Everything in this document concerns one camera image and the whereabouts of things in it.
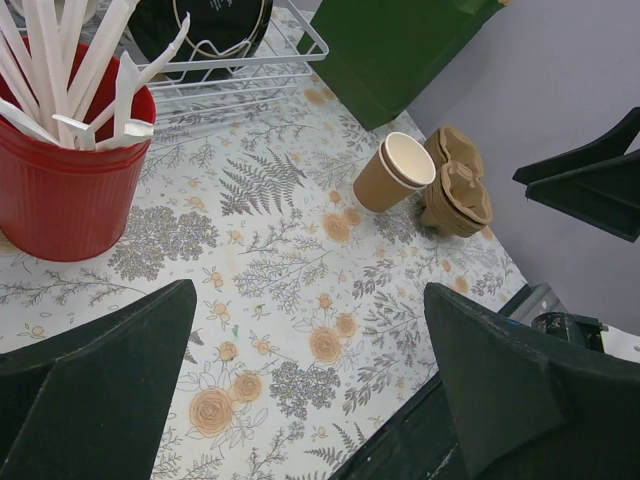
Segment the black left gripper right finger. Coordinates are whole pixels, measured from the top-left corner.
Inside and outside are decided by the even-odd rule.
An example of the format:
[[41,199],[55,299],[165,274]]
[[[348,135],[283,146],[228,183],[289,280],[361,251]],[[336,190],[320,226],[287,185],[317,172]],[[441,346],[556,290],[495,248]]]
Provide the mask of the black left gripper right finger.
[[424,312],[472,479],[636,479],[639,366],[431,282]]

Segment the brown paper cup stack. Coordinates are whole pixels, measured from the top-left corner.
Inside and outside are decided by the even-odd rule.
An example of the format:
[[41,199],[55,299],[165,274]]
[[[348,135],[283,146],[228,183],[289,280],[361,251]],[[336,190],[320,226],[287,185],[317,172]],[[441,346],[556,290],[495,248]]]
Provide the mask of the brown paper cup stack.
[[382,213],[432,184],[436,173],[432,157],[417,140],[392,132],[355,179],[353,192],[365,209]]

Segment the black round plate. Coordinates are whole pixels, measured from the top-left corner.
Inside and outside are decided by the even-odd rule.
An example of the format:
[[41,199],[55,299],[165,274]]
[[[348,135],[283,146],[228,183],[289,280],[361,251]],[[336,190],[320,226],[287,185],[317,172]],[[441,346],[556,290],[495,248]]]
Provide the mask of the black round plate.
[[191,24],[179,60],[250,57],[266,33],[272,9],[271,1],[141,1],[128,28],[149,60],[165,50],[185,18]]

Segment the white wrapped straw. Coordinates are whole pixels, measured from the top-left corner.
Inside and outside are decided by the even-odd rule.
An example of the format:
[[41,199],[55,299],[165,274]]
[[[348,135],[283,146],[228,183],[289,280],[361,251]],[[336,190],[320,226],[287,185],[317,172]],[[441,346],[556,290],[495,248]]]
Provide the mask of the white wrapped straw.
[[68,96],[63,85],[63,59],[53,1],[24,1],[24,15],[35,74],[35,93],[44,128],[63,148],[73,149],[69,129],[53,118],[68,113]]
[[127,52],[123,53],[123,57],[128,61],[120,60],[120,65],[125,65],[129,69],[129,73],[123,77],[123,88],[118,88],[118,81],[122,77],[120,73],[117,74],[117,89],[115,91],[114,100],[105,107],[100,114],[91,121],[90,126],[98,131],[118,110],[129,111],[135,94],[156,75],[158,74],[168,63],[172,60],[183,42],[185,41],[189,28],[191,25],[190,13],[187,12],[184,17],[180,30],[167,48],[150,64],[148,64],[142,71],[138,66],[131,61]]
[[70,113],[83,121],[138,0],[113,0],[69,87]]
[[92,122],[93,127],[100,129],[110,118],[114,120],[112,136],[98,142],[97,151],[128,147],[149,138],[147,127],[140,126],[138,121],[131,122],[139,76],[139,69],[129,53],[123,52],[115,80],[115,98]]

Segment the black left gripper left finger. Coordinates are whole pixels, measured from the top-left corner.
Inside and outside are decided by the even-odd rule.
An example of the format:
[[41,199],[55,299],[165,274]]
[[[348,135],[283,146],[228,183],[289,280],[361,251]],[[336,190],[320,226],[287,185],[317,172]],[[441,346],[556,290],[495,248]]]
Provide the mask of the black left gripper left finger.
[[2,355],[2,478],[150,478],[196,303],[176,280]]

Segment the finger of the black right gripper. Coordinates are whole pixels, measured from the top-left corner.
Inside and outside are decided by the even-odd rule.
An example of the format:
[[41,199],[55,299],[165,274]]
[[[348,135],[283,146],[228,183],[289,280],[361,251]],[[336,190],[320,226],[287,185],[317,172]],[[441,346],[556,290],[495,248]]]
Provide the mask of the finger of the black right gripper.
[[630,243],[639,238],[639,109],[592,142],[519,168],[525,197]]

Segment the green paper bag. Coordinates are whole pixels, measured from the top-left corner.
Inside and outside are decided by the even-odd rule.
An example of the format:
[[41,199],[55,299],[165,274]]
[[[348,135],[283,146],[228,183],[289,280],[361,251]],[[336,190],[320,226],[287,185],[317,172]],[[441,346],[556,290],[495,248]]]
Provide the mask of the green paper bag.
[[313,66],[367,131],[394,120],[509,3],[323,1],[311,26],[329,53]]

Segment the cardboard cup carrier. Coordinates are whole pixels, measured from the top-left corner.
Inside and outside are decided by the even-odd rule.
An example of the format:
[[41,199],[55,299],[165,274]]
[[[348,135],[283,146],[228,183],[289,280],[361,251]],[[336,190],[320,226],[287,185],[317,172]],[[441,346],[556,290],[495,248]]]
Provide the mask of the cardboard cup carrier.
[[469,137],[443,125],[424,142],[436,166],[436,178],[423,195],[423,226],[441,237],[469,238],[493,220],[490,195],[482,184],[484,162]]

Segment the red ribbed straw holder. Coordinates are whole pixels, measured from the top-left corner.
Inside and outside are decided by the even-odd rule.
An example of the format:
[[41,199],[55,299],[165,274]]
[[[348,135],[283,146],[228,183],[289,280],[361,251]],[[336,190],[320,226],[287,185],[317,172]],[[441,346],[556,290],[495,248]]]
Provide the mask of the red ribbed straw holder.
[[2,233],[20,250],[48,261],[102,254],[125,230],[149,146],[69,150],[2,120]]

